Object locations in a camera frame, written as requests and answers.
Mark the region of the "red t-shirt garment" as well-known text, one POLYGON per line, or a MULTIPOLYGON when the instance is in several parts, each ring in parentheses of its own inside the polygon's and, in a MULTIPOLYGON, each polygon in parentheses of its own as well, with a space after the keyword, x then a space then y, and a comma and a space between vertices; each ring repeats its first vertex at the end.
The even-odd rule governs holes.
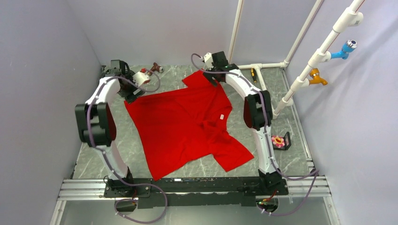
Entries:
POLYGON ((183 79, 185 88, 138 98, 125 107, 136 126, 154 180, 186 163, 212 155, 229 172, 253 154, 227 131, 232 105, 223 87, 201 71, 183 79))

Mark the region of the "pink flower plush brooch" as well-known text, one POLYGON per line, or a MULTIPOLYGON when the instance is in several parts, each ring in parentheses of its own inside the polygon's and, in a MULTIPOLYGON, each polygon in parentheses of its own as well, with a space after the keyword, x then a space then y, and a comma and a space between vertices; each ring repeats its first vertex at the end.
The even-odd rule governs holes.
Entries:
POLYGON ((271 141, 274 149, 283 149, 285 147, 285 139, 282 136, 273 135, 271 141))

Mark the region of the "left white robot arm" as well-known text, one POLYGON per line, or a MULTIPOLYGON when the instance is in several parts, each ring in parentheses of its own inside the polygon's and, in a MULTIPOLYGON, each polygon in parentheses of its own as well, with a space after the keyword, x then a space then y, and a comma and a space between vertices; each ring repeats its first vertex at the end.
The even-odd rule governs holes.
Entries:
POLYGON ((134 193, 135 184, 115 143, 117 131, 109 105, 118 94, 128 102, 135 101, 145 93, 140 87, 150 80, 145 70, 134 72, 125 61, 112 60, 109 68, 103 67, 92 96, 84 104, 75 106, 80 140, 100 156, 107 168, 109 188, 124 197, 134 193))

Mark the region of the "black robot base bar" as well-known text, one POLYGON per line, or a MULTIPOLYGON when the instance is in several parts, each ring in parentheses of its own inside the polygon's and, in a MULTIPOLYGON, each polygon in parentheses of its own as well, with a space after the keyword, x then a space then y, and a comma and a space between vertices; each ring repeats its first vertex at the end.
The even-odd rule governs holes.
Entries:
POLYGON ((108 181, 105 198, 132 198, 139 209, 168 206, 255 206, 261 198, 288 195, 285 179, 252 177, 135 178, 136 187, 108 181))

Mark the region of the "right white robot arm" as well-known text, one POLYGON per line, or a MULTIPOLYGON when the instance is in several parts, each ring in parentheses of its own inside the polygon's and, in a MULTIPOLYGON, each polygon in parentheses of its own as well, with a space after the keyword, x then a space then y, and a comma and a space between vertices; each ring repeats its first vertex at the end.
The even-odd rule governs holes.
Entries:
POLYGON ((230 64, 224 52, 207 53, 203 60, 205 78, 212 84, 224 82, 243 99, 243 119, 252 130, 259 160, 259 190, 269 195, 285 193, 285 179, 275 159, 271 140, 272 104, 270 93, 251 83, 235 64, 230 64))

